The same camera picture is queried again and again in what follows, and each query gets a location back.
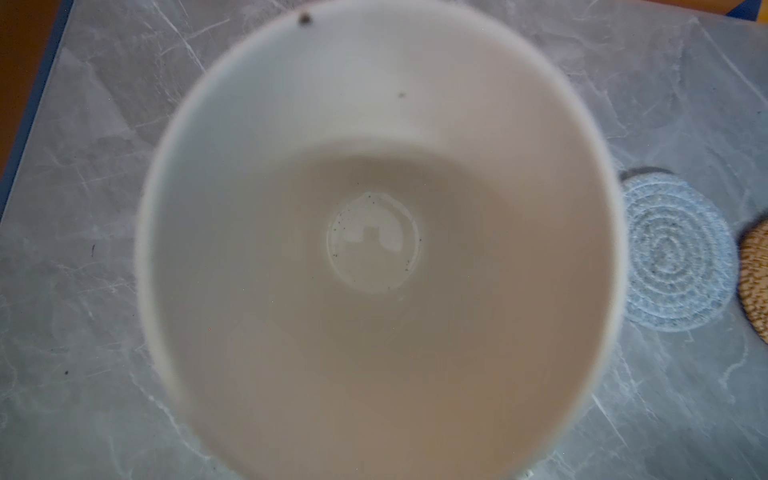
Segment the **light blue mug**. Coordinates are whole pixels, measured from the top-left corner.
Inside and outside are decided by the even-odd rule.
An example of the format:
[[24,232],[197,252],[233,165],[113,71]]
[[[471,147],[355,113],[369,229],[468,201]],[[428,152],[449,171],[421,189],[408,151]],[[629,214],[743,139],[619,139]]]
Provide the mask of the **light blue mug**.
[[598,383],[628,241],[561,71],[444,1],[323,1],[233,46],[137,218],[146,344],[249,479],[511,479]]

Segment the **tan rattan round coaster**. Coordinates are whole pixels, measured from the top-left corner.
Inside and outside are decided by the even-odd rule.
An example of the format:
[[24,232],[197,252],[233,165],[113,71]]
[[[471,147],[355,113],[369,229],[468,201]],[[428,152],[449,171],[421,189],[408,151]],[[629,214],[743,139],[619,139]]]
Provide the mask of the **tan rattan round coaster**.
[[747,231],[739,244],[738,295],[755,333],[767,342],[767,218]]

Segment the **grey woven round coaster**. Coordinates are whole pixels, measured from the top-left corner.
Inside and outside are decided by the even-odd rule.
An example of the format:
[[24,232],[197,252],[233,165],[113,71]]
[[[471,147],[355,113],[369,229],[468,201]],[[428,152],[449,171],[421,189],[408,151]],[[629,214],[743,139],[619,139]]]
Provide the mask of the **grey woven round coaster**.
[[629,240],[625,317],[660,332],[704,326],[736,290],[737,246],[721,212],[681,177],[622,182]]

